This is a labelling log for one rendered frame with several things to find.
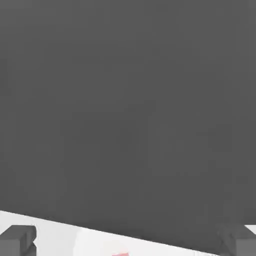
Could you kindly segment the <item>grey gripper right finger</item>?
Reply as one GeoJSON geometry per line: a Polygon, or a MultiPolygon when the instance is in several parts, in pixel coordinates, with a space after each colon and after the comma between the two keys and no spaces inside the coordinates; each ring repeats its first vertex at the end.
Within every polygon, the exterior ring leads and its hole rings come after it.
{"type": "Polygon", "coordinates": [[[256,256],[256,234],[245,225],[221,224],[217,234],[221,239],[219,256],[256,256]]]}

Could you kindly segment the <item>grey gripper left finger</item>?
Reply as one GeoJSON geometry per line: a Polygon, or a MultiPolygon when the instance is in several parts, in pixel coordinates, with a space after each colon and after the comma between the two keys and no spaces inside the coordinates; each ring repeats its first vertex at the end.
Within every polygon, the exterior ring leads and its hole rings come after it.
{"type": "Polygon", "coordinates": [[[34,225],[11,225],[0,234],[0,256],[37,256],[34,225]]]}

